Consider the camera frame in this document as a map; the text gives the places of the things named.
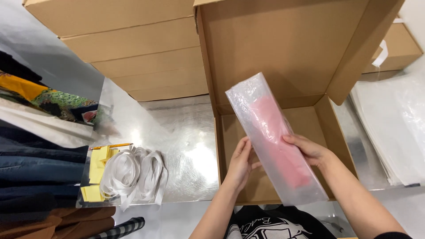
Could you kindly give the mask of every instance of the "pencil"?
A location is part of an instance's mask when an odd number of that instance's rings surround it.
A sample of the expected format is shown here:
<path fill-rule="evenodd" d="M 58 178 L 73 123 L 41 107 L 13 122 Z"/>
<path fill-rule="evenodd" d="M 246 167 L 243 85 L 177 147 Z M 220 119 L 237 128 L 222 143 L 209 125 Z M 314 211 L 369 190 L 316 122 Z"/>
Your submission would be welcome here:
<path fill-rule="evenodd" d="M 110 145 L 109 147 L 110 147 L 110 148 L 114 148 L 114 147 L 121 147 L 121 146 L 127 146 L 127 145 L 132 145 L 132 143 L 125 143 L 125 144 Z M 90 148 L 90 150 L 93 150 L 93 149 L 100 149 L 101 147 L 103 147 L 103 146 L 100 146 L 100 147 L 93 147 L 93 148 Z"/>

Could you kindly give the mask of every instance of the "black and white checkered fabric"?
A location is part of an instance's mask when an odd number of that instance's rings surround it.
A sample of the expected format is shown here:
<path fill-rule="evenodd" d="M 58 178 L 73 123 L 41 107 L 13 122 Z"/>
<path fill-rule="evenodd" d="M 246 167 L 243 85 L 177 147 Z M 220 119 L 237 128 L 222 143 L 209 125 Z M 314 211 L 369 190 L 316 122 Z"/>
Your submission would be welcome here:
<path fill-rule="evenodd" d="M 144 224 L 145 219 L 143 217 L 133 217 L 106 232 L 102 232 L 88 239 L 118 239 L 139 230 Z"/>

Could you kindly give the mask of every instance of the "black t-shirt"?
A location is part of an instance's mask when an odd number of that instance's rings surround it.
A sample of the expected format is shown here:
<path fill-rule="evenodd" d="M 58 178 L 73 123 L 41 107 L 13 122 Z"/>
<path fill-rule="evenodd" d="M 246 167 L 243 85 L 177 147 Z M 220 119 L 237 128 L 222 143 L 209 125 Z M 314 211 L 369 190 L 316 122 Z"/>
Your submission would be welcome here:
<path fill-rule="evenodd" d="M 280 206 L 264 211 L 258 206 L 244 206 L 233 213 L 224 239 L 335 239 L 336 237 L 312 215 L 296 207 Z M 384 233 L 375 239 L 411 239 L 403 233 Z"/>

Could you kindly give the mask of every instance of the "bundle of white ribbon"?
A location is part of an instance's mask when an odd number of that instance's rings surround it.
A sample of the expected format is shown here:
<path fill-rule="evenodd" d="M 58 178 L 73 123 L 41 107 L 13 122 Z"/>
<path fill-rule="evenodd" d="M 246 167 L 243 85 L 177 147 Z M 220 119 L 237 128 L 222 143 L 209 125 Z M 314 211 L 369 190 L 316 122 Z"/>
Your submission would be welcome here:
<path fill-rule="evenodd" d="M 159 151 L 148 153 L 141 147 L 124 149 L 106 163 L 100 193 L 105 198 L 119 195 L 123 211 L 135 198 L 141 201 L 155 198 L 155 203 L 161 205 L 167 179 L 168 171 Z"/>

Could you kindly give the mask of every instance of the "pink fabric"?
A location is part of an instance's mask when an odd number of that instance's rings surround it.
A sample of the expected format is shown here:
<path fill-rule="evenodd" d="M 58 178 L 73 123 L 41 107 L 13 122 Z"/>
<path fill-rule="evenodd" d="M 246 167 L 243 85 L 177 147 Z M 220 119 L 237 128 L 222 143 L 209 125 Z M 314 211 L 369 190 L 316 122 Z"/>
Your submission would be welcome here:
<path fill-rule="evenodd" d="M 292 188 L 308 185 L 311 180 L 307 168 L 309 166 L 305 163 L 300 149 L 282 139 L 282 135 L 291 134 L 292 129 L 282 115 L 274 97 L 260 97 L 250 105 L 250 108 L 254 117 L 252 122 L 263 136 L 262 145 L 255 146 L 262 147 L 269 153 L 268 158 L 262 159 L 268 161 L 262 161 L 263 165 L 276 167 L 280 177 Z"/>

